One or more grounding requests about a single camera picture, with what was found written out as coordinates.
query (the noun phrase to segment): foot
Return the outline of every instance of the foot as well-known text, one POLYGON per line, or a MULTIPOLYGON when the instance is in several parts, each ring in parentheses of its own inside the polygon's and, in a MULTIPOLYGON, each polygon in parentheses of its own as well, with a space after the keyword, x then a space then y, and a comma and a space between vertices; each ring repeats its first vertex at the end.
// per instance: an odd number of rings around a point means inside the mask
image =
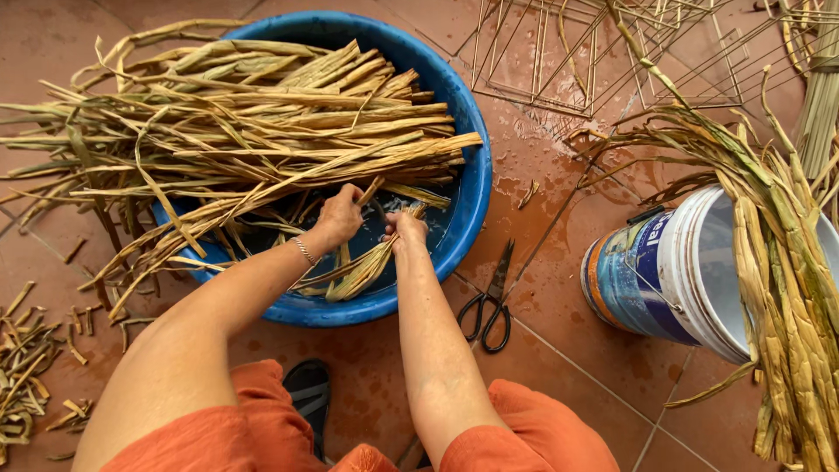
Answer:
POLYGON ((307 359, 289 370, 283 379, 297 412, 312 426, 316 458, 323 462, 323 432, 329 411, 329 370, 318 359, 307 359))

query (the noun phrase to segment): orange clothing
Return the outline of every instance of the orange clothing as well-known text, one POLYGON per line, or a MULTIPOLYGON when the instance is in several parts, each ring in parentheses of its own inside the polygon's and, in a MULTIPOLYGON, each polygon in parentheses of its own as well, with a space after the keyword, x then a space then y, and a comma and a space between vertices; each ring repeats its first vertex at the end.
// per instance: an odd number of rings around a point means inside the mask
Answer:
MULTIPOLYGON (((239 406, 214 406, 178 418, 123 449, 102 472, 283 470, 323 472, 312 429, 282 387, 273 360, 231 372, 239 406)), ((473 427, 451 442, 441 471, 617 471, 608 447, 568 407, 513 382, 495 380, 489 398, 510 431, 473 427)), ((361 444, 333 472, 398 472, 378 449, 361 444)))

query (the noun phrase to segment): scissors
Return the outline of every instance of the scissors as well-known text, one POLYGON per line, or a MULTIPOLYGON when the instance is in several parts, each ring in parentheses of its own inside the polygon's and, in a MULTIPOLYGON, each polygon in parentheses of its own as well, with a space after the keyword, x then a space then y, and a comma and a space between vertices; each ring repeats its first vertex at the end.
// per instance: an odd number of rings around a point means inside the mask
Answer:
POLYGON ((492 301, 492 304, 495 305, 495 311, 492 312, 492 316, 489 317, 489 321, 487 321, 487 326, 483 329, 483 334, 481 334, 481 346, 487 350, 490 354, 495 354, 507 344, 507 341, 510 339, 510 310, 507 308, 507 305, 502 303, 502 294, 504 291, 504 281, 507 280, 507 269, 510 267, 510 256, 513 254, 513 246, 516 242, 512 239, 507 241, 507 247, 504 248, 504 252, 501 253, 501 260, 498 261, 498 267, 495 269, 495 275, 492 276, 492 282, 489 284, 489 288, 484 293, 479 293, 475 295, 466 305, 463 306, 461 309, 460 314, 457 315, 457 324, 460 325, 461 321, 463 321, 463 316, 466 315, 466 312, 469 311, 469 308, 472 307, 475 303, 478 303, 477 306, 477 319, 475 320, 475 331, 472 334, 466 336, 467 341, 472 341, 473 339, 478 337, 478 334, 481 332, 481 318, 483 315, 483 304, 486 303, 487 299, 492 301), (490 346, 487 344, 487 335, 489 334, 490 330, 492 329, 493 324, 495 324, 496 318, 498 318, 498 314, 503 312, 504 313, 504 339, 498 346, 490 346))

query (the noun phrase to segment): bucket handle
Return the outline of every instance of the bucket handle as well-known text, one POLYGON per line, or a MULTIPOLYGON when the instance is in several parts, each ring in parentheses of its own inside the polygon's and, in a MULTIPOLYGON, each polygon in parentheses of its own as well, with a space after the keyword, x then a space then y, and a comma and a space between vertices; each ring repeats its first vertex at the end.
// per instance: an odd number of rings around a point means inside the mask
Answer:
MULTIPOLYGON (((663 211, 664 211, 664 205, 658 205, 657 207, 650 208, 649 210, 640 213, 638 216, 634 216, 634 217, 628 219, 627 220, 627 226, 633 226, 634 224, 637 224, 637 223, 643 223, 643 222, 649 220, 650 218, 654 217, 655 215, 657 215, 657 214, 659 214, 663 211)), ((669 309, 674 310, 674 311, 679 312, 679 313, 684 313, 685 309, 682 308, 681 305, 679 305, 678 303, 673 303, 670 300, 668 300, 667 297, 664 296, 664 294, 661 293, 661 291, 659 289, 653 287, 653 284, 649 283, 647 281, 647 279, 644 278, 643 275, 639 274, 638 271, 635 270, 635 268, 632 265, 629 264, 629 261, 627 260, 627 257, 629 255, 629 249, 632 248, 632 245, 634 244, 635 238, 637 236, 638 236, 637 234, 632 234, 632 233, 629 234, 629 238, 627 240, 627 248, 626 248, 626 250, 623 251, 623 264, 626 265, 635 274, 636 277, 638 277, 641 281, 643 281, 645 284, 647 284, 647 287, 649 287, 650 290, 654 291, 655 294, 658 295, 659 298, 662 300, 662 302, 667 304, 667 307, 669 309)))

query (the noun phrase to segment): person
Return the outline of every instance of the person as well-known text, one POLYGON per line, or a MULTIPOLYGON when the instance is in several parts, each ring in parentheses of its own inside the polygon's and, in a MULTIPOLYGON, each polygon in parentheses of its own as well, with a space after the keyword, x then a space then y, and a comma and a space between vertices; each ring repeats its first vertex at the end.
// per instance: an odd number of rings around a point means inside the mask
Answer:
MULTIPOLYGON (((313 454, 322 455, 325 366, 304 362, 285 380, 273 360, 229 371, 227 343, 314 261, 355 234, 361 195, 346 184, 299 239, 223 271, 151 323, 108 381, 73 470, 328 469, 313 454)), ((385 238, 399 233, 393 254, 408 403, 431 466, 618 470, 602 439, 558 401, 505 380, 487 390, 436 279, 425 246, 428 228, 406 213, 387 218, 385 238)), ((362 444, 334 470, 397 469, 362 444)))

